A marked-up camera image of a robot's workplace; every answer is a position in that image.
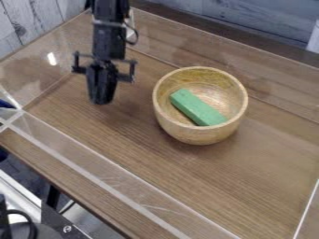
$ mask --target white wall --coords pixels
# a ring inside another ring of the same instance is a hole
[[[85,10],[86,0],[0,0],[0,59]]]

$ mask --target wooden bowl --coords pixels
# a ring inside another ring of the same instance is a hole
[[[187,89],[211,105],[227,122],[215,126],[197,126],[177,110],[170,95]],[[191,145],[211,145],[237,130],[249,106],[249,94],[239,80],[211,67],[182,68],[166,75],[154,90],[154,107],[159,124],[179,141]]]

